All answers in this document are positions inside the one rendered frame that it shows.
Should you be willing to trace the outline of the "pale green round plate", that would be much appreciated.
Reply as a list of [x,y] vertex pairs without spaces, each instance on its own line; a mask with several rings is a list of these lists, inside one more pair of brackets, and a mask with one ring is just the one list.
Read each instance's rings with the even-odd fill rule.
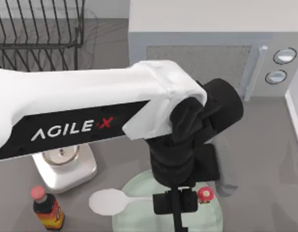
[[[167,188],[160,185],[151,170],[133,177],[122,189],[130,197],[147,197],[163,193]],[[188,232],[223,232],[223,215],[217,198],[208,204],[200,204],[195,213],[181,215]],[[112,217],[113,232],[174,232],[172,215],[156,215],[151,201],[128,204]]]

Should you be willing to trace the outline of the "small red round object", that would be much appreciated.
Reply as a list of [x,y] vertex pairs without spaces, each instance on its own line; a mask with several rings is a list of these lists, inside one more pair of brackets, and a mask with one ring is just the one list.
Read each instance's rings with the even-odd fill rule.
[[214,195],[214,191],[212,190],[211,187],[209,186],[204,186],[201,187],[198,191],[197,191],[197,196],[198,196],[198,203],[199,204],[208,204],[210,203],[215,195]]

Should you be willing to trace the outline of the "white spoon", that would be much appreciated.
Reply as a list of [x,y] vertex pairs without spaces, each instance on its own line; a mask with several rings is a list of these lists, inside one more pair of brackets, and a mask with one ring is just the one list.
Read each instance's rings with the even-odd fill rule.
[[130,197],[122,190],[109,188],[94,192],[89,197],[90,209],[101,216],[114,216],[134,202],[152,201],[153,197]]

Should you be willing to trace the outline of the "silver kitchen scale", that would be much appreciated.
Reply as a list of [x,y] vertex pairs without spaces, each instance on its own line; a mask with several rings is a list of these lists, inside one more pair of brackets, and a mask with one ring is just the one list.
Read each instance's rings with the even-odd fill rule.
[[95,157],[88,144],[53,149],[31,157],[45,185],[53,193],[70,190],[97,173]]

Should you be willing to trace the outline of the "dark bottle with red cap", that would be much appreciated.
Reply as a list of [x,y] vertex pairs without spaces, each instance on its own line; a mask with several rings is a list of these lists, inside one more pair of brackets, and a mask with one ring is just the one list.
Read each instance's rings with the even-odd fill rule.
[[42,186],[34,186],[30,191],[33,210],[47,230],[60,231],[64,225],[65,214],[52,193]]

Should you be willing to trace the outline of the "microwave door with grey window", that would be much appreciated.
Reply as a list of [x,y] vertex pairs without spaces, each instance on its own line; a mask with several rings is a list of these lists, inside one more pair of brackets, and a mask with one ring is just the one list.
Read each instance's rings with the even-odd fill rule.
[[171,60],[202,84],[221,78],[243,97],[259,58],[259,44],[245,34],[129,32],[129,59]]

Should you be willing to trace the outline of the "small round microwave knob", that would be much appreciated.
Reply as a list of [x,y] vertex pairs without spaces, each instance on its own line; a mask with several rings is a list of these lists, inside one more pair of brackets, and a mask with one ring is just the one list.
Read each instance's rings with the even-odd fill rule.
[[276,85],[282,83],[287,78],[287,73],[284,70],[277,70],[274,72],[269,72],[265,81],[270,85]]

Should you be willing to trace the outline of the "pale microwave oven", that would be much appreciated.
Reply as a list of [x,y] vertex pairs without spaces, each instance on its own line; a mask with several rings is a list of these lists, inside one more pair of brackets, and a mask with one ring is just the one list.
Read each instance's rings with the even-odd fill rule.
[[[222,32],[249,35],[268,51],[251,97],[283,96],[298,72],[298,0],[131,0],[129,32]],[[297,57],[279,65],[278,50],[293,48]],[[265,81],[284,70],[280,84]]]

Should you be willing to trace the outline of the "large round microwave knob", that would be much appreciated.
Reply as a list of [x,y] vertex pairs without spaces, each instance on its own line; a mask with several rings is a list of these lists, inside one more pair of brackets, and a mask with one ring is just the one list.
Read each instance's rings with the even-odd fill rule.
[[284,65],[292,62],[296,57],[297,51],[289,47],[287,49],[278,50],[273,56],[273,61],[276,64]]

